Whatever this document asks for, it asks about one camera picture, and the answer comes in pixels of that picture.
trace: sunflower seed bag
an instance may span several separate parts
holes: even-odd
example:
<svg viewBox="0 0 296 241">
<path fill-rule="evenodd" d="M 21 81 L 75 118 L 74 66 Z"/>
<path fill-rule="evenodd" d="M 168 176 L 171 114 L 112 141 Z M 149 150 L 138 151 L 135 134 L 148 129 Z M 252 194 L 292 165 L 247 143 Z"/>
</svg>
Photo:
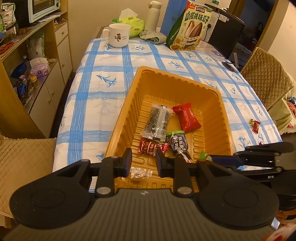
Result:
<svg viewBox="0 0 296 241">
<path fill-rule="evenodd" d="M 200 43 L 211 16 L 211 8 L 188 1 L 184 12 L 170 30 L 166 46 L 171 50 L 194 50 Z"/>
</svg>

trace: folded towel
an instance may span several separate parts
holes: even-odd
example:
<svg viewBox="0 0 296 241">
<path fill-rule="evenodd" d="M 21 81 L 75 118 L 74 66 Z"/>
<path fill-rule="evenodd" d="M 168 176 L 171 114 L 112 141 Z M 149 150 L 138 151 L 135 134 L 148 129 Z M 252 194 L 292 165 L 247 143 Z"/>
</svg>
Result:
<svg viewBox="0 0 296 241">
<path fill-rule="evenodd" d="M 142 31 L 140 38 L 147 40 L 153 44 L 163 44 L 166 41 L 166 36 L 160 32 Z"/>
</svg>

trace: blue and white tablecloth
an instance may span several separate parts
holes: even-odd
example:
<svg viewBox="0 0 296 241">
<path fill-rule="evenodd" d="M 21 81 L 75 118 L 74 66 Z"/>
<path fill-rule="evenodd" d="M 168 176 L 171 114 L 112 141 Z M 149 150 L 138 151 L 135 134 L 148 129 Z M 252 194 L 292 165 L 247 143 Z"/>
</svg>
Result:
<svg viewBox="0 0 296 241">
<path fill-rule="evenodd" d="M 279 142 L 267 110 L 241 74 L 200 51 L 171 51 L 164 45 L 130 40 L 113 48 L 103 39 L 90 42 L 73 81 L 60 124 L 53 171 L 80 159 L 100 162 L 139 66 L 146 65 L 207 84 L 221 92 L 235 151 Z M 249 119 L 261 122 L 259 134 Z M 247 167 L 242 169 L 261 169 Z"/>
</svg>

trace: cabinet door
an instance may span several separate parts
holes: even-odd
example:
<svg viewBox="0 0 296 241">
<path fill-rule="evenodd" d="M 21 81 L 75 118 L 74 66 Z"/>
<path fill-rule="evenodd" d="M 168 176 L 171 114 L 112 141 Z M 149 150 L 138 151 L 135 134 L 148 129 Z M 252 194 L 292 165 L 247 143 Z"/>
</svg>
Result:
<svg viewBox="0 0 296 241">
<path fill-rule="evenodd" d="M 30 112 L 30 117 L 39 130 L 49 138 L 56 108 L 50 98 L 46 85 L 43 85 Z"/>
<path fill-rule="evenodd" d="M 69 36 L 61 42 L 57 47 L 59 53 L 59 62 L 62 69 L 62 74 L 64 77 L 65 84 L 68 81 L 68 78 L 72 72 L 72 61 L 70 55 L 70 46 L 69 46 Z"/>
<path fill-rule="evenodd" d="M 45 84 L 49 95 L 54 103 L 54 106 L 57 108 L 59 106 L 59 101 L 64 91 L 64 82 L 58 63 L 56 63 L 56 65 L 50 72 L 45 81 Z"/>
<path fill-rule="evenodd" d="M 68 34 L 68 24 L 66 23 L 58 31 L 55 32 L 57 45 L 62 41 L 62 39 Z"/>
</svg>

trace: metal screw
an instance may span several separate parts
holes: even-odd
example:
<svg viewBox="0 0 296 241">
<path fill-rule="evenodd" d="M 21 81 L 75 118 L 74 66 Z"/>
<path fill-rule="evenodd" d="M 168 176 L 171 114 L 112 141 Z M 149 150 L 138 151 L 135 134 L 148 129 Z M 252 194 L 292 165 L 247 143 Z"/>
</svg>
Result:
<svg viewBox="0 0 296 241">
<path fill-rule="evenodd" d="M 100 187 L 100 188 L 97 188 L 96 192 L 98 194 L 106 195 L 111 192 L 111 189 L 109 187 Z"/>
<path fill-rule="evenodd" d="M 189 187 L 180 187 L 180 188 L 178 188 L 177 192 L 181 193 L 183 195 L 187 195 L 187 194 L 190 194 L 192 192 L 192 189 L 189 188 Z"/>
</svg>

